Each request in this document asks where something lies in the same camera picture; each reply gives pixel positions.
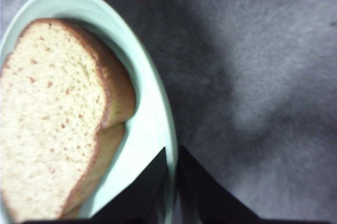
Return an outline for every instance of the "black fabric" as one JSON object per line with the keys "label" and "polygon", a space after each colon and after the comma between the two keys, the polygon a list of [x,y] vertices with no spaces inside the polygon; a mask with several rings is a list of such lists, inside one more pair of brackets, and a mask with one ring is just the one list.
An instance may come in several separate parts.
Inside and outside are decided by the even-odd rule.
{"label": "black fabric", "polygon": [[[25,1],[1,0],[2,34]],[[337,0],[106,1],[217,182],[263,218],[337,222]]]}

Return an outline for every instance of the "black object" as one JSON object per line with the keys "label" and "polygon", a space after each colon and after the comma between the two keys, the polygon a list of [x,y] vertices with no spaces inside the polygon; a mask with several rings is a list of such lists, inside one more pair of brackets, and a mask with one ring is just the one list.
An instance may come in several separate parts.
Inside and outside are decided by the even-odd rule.
{"label": "black object", "polygon": [[184,223],[323,224],[321,221],[261,219],[221,187],[185,147],[180,147],[177,184]]}
{"label": "black object", "polygon": [[91,219],[27,221],[25,224],[163,223],[166,174],[166,153],[163,148],[131,185]]}

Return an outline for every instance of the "bread slice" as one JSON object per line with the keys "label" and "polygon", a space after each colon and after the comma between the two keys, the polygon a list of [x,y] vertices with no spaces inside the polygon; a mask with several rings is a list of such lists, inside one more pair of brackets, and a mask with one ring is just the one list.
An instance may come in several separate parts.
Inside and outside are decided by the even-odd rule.
{"label": "bread slice", "polygon": [[135,109],[112,50],[70,22],[41,18],[1,72],[1,193],[15,222],[57,219],[92,193]]}

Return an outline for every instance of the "white plate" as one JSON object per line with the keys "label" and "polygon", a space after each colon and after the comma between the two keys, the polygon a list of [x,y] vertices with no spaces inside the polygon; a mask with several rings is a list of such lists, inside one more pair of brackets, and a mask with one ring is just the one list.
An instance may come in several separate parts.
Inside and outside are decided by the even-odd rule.
{"label": "white plate", "polygon": [[[98,212],[166,147],[170,179],[165,193],[165,222],[171,223],[177,143],[170,105],[150,56],[118,13],[103,0],[29,0],[4,35],[1,63],[13,50],[23,28],[40,17],[68,18],[88,28],[116,52],[136,89],[136,113],[126,123],[124,140],[96,191],[83,204],[80,217]],[[1,223],[8,223],[3,206]]]}

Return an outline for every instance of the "plate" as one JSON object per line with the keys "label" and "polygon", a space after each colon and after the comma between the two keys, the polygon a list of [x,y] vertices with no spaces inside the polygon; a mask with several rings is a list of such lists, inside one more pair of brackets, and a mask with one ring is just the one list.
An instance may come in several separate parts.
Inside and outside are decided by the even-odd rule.
{"label": "plate", "polygon": [[[82,205],[80,217],[89,218],[98,212],[166,147],[170,179],[165,190],[165,223],[171,223],[177,143],[165,89],[148,52],[118,13],[103,0],[28,0],[4,35],[1,64],[13,50],[23,28],[40,17],[66,18],[98,36],[125,65],[136,90],[136,113],[127,121],[124,139],[97,189]],[[1,223],[8,223],[3,205]]]}

